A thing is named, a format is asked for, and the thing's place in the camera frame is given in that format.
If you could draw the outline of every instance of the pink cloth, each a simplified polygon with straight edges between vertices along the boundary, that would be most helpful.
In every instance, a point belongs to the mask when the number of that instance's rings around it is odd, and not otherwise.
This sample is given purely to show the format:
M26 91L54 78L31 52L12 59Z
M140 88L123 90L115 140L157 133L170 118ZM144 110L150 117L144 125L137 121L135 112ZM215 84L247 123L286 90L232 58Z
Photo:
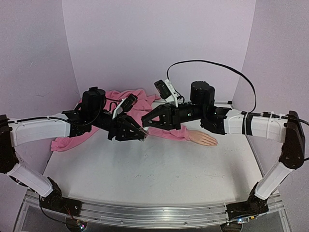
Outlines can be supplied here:
M141 125L141 117L147 114L149 111L152 110L151 104L155 101L160 99L157 95L146 96L146 93L142 89L138 90L127 90L124 92L118 91L108 91L106 92L106 97L115 100L121 100L126 98L131 93L138 97L138 101L134 104L133 108L128 112L128 115L133 117L138 124ZM108 110L110 107L110 100L107 100L106 105L104 107L105 110ZM87 132L81 136L73 137L73 138L56 138L55 141L52 141L52 151L66 151L77 145L83 143L88 138L90 138L95 132L97 132L99 128L92 126L90 132ZM186 126L181 126L180 130L162 130L158 128L150 127L148 129L149 135L171 139L175 141L189 141L188 130Z

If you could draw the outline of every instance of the mannequin hand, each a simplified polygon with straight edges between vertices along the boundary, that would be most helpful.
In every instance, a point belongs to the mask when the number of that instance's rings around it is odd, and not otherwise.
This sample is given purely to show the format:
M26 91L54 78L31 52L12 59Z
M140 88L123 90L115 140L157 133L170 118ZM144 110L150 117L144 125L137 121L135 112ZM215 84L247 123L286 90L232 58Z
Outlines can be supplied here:
M189 139L197 144L201 144L204 146L217 146L218 141L215 138L212 138L211 136L196 130L188 130L189 133Z

